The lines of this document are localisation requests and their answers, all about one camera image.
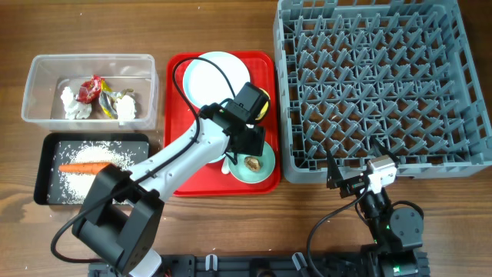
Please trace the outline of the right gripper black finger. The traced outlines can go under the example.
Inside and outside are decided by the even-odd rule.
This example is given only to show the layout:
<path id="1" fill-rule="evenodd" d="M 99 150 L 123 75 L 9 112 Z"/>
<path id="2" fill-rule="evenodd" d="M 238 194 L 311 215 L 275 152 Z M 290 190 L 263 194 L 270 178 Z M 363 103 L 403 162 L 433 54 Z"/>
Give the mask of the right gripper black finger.
<path id="1" fill-rule="evenodd" d="M 328 181 L 340 181 L 343 176 L 338 168 L 338 165 L 331 154 L 331 150 L 327 150 L 327 180 Z"/>
<path id="2" fill-rule="evenodd" d="M 400 162 L 399 158 L 390 150 L 386 149 L 375 137 L 370 138 L 370 143 L 375 149 L 375 152 L 380 156 L 387 155 L 395 164 Z"/>

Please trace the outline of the brown mushroom piece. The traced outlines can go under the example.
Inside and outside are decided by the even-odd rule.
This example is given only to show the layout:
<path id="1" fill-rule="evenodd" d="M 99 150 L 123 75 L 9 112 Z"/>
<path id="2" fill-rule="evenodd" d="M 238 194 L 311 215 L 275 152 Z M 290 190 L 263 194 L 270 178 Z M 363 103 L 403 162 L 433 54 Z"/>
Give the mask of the brown mushroom piece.
<path id="1" fill-rule="evenodd" d="M 262 167 L 260 160 L 254 156 L 247 156 L 244 165 L 252 172 L 259 172 Z"/>

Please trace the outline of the yellow plastic cup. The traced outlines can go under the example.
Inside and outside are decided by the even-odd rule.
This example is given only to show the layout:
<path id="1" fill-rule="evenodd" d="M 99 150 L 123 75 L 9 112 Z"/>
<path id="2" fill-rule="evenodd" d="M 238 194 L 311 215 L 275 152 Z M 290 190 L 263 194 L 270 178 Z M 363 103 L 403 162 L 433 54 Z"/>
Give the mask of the yellow plastic cup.
<path id="1" fill-rule="evenodd" d="M 255 119 L 256 121 L 260 121 L 263 119 L 263 117 L 268 113 L 268 109 L 270 108 L 270 95 L 268 94 L 268 92 L 266 90 L 264 90 L 263 88 L 261 89 L 262 92 L 268 97 L 268 100 L 267 102 L 264 104 L 264 106 L 262 107 L 261 111 L 260 111 L 260 114 L 258 115 L 258 117 Z"/>

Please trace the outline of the yellow silver foil wrapper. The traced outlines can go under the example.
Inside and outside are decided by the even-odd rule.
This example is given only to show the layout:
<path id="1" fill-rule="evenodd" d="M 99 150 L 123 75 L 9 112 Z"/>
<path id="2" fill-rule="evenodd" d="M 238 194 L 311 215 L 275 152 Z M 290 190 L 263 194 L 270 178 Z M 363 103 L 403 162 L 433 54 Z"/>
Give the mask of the yellow silver foil wrapper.
<path id="1" fill-rule="evenodd" d="M 103 112 L 111 119 L 118 119 L 115 109 L 115 103 L 118 98 L 122 98 L 125 95 L 130 95 L 133 98 L 134 90 L 132 88 L 126 88 L 120 92 L 114 92 L 104 81 L 102 84 L 102 90 L 99 95 L 99 105 Z"/>

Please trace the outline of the orange carrot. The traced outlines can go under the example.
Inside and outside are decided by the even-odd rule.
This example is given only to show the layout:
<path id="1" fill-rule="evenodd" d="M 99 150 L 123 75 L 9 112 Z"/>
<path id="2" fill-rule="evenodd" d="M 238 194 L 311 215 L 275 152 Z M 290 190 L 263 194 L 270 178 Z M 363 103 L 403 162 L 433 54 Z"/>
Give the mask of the orange carrot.
<path id="1" fill-rule="evenodd" d="M 60 165 L 58 170 L 64 173 L 97 175 L 102 169 L 111 165 L 110 162 L 85 162 Z"/>

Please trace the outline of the red candy wrapper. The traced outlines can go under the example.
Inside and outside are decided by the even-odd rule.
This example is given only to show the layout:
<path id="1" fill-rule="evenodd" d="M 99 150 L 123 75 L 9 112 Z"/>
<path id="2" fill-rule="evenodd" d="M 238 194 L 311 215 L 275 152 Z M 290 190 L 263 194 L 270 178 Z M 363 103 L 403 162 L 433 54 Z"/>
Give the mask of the red candy wrapper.
<path id="1" fill-rule="evenodd" d="M 75 100 L 84 104 L 91 104 L 101 93 L 104 79 L 93 75 L 89 81 L 81 84 Z"/>

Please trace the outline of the white rice grains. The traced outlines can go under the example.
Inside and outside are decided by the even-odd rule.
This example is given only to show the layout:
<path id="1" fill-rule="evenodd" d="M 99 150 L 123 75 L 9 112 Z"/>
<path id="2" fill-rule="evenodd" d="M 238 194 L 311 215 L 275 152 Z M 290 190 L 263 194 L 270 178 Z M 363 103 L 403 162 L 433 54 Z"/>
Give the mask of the white rice grains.
<path id="1" fill-rule="evenodd" d="M 60 141 L 55 145 L 55 154 L 48 170 L 49 205 L 82 204 L 95 176 L 89 174 L 61 172 L 60 165 L 110 162 L 125 170 L 145 160 L 149 154 L 149 143 L 140 141 Z"/>

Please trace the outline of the light blue small bowl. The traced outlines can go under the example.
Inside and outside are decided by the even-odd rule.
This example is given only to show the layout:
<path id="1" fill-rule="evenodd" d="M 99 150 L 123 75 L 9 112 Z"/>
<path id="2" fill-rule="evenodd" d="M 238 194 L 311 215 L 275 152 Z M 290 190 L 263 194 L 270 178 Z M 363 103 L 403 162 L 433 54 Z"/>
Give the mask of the light blue small bowl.
<path id="1" fill-rule="evenodd" d="M 216 162 L 219 162 L 219 161 L 221 161 L 221 160 L 222 160 L 223 158 L 225 158 L 225 157 L 226 157 L 226 154 L 220 155 L 218 158 L 213 159 L 213 160 L 211 160 L 211 161 L 210 161 L 210 162 L 208 162 L 208 163 L 216 163 Z"/>

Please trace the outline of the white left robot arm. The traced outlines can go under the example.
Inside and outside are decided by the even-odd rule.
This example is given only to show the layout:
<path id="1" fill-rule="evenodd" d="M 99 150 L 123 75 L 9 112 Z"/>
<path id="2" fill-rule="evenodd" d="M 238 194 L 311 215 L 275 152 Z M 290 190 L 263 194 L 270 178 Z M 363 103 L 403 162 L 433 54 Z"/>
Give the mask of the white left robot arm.
<path id="1" fill-rule="evenodd" d="M 153 275 L 161 257 L 151 247 L 165 202 L 226 152 L 260 155 L 265 130 L 257 119 L 265 103 L 236 98 L 205 105 L 186 133 L 149 159 L 126 171 L 106 165 L 68 223 L 72 234 L 117 273 Z"/>

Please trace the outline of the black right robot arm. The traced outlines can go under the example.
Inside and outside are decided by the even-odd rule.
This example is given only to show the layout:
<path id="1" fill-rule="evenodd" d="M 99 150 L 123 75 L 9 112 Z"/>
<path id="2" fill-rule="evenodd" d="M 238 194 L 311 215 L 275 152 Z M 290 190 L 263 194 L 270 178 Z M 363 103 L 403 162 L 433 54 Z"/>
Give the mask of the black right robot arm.
<path id="1" fill-rule="evenodd" d="M 423 245 L 424 211 L 413 202 L 392 202 L 385 188 L 394 183 L 399 161 L 375 138 L 370 139 L 376 157 L 367 168 L 344 178 L 334 156 L 327 153 L 327 187 L 339 189 L 342 198 L 354 196 L 352 204 L 365 221 L 374 243 L 361 248 L 361 274 L 365 276 L 429 276 Z"/>

